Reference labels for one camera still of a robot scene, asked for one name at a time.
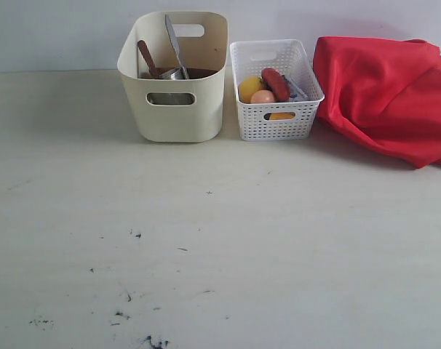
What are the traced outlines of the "brown egg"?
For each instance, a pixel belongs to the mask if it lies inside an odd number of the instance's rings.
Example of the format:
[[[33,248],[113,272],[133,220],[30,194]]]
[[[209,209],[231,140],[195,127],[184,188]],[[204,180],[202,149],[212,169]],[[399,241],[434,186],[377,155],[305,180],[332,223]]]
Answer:
[[[276,98],[272,91],[262,89],[252,95],[250,102],[252,104],[275,103]]]

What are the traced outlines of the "yellow lemon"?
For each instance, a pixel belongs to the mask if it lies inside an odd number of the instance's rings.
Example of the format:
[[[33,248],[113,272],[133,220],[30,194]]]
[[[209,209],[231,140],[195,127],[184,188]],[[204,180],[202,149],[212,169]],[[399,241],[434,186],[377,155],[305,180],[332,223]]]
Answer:
[[[261,90],[264,90],[266,85],[263,79],[259,76],[249,76],[244,79],[238,86],[239,101],[249,104],[252,96]]]

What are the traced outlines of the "white ceramic bowl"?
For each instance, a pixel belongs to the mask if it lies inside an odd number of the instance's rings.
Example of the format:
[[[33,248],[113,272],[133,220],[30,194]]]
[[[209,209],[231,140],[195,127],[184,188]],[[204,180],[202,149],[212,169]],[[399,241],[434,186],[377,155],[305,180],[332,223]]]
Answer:
[[[152,105],[192,105],[195,97],[187,92],[150,92],[146,96]]]

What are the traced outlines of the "brown wooden plate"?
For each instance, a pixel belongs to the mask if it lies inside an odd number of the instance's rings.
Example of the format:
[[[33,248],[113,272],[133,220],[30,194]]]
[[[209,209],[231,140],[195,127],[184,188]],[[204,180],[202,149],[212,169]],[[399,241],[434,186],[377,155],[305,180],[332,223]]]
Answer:
[[[159,74],[167,71],[171,68],[158,68]],[[208,76],[214,75],[216,71],[204,68],[187,68],[189,79],[203,79]],[[139,79],[153,79],[149,72],[140,72],[138,75]]]

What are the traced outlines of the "red sausage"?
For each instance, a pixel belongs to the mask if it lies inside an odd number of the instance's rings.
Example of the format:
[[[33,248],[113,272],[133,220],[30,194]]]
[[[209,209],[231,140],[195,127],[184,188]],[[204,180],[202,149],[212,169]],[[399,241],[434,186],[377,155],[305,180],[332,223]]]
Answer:
[[[261,77],[274,93],[277,101],[287,102],[290,98],[290,89],[286,79],[274,68],[264,68]]]

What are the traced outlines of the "stainless steel cup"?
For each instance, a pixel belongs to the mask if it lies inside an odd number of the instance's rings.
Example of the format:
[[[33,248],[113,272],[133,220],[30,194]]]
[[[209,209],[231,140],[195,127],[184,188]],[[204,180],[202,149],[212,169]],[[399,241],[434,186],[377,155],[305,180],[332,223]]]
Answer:
[[[182,68],[171,68],[159,74],[159,78],[163,80],[187,80],[188,73]]]

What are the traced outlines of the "blue white milk carton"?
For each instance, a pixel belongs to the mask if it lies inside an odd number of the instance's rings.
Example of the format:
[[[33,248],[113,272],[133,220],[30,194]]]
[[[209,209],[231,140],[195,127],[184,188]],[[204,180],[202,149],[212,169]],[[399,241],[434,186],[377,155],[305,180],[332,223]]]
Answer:
[[[289,103],[309,101],[309,96],[293,80],[290,80],[286,75],[282,75],[282,78],[287,83],[289,89]]]

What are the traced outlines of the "dark wooden spoon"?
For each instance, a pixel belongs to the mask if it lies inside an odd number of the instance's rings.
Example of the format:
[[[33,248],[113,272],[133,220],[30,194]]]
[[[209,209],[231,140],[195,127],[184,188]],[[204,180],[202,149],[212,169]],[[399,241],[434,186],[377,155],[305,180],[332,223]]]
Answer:
[[[137,42],[138,49],[143,56],[143,59],[146,62],[146,65],[148,66],[149,73],[154,79],[160,79],[159,70],[154,64],[154,60],[151,56],[151,53],[149,52],[148,46],[144,40],[139,40]]]

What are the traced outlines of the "silver table knife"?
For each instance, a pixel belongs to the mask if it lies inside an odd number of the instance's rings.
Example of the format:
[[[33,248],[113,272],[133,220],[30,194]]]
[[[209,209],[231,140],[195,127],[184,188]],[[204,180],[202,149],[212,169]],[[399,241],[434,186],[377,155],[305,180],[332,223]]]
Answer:
[[[181,69],[181,72],[183,74],[183,78],[185,80],[188,80],[189,79],[188,71],[187,71],[187,68],[186,68],[186,66],[185,66],[185,64],[183,62],[182,57],[181,57],[180,46],[179,46],[179,43],[178,43],[178,38],[177,38],[177,36],[175,34],[175,30],[174,30],[174,28],[172,26],[172,22],[170,20],[170,16],[169,15],[165,15],[164,20],[165,20],[165,25],[166,25],[167,33],[168,33],[168,36],[169,36],[169,39],[170,39],[170,43],[172,45],[172,48],[173,48],[173,50],[175,52],[175,56],[176,56],[176,58],[178,60],[178,63],[180,65],[180,69]]]

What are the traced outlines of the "red scalloped tablecloth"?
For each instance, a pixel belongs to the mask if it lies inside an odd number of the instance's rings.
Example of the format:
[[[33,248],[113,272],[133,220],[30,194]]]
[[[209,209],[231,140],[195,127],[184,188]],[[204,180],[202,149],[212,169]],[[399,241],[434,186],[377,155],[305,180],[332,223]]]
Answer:
[[[322,36],[313,68],[318,118],[351,141],[411,163],[441,165],[441,50],[421,39]]]

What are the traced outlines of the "cream plastic bin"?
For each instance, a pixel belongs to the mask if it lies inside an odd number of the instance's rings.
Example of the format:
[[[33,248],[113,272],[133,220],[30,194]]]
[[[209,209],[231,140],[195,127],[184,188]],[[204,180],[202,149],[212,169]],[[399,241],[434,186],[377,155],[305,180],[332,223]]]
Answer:
[[[139,79],[149,72],[137,42],[144,40],[157,68],[180,67],[170,43],[164,17],[173,25],[200,25],[201,36],[179,36],[186,68],[216,71],[203,79]],[[224,75],[228,44],[227,19],[206,11],[151,12],[138,18],[122,47],[117,68],[122,78],[135,122],[141,135],[154,142],[199,143],[214,138],[222,127]],[[152,105],[150,92],[187,92],[192,105]]]

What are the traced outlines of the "white perforated plastic basket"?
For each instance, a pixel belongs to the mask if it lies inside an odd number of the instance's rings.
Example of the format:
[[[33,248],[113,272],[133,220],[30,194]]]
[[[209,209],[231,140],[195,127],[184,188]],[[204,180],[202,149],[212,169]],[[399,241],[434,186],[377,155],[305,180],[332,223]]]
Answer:
[[[294,39],[238,41],[230,45],[240,136],[245,141],[294,140],[309,135],[324,93],[302,43]],[[309,101],[247,104],[239,101],[238,86],[249,76],[274,68],[293,80]],[[270,113],[293,112],[294,119],[269,121]]]

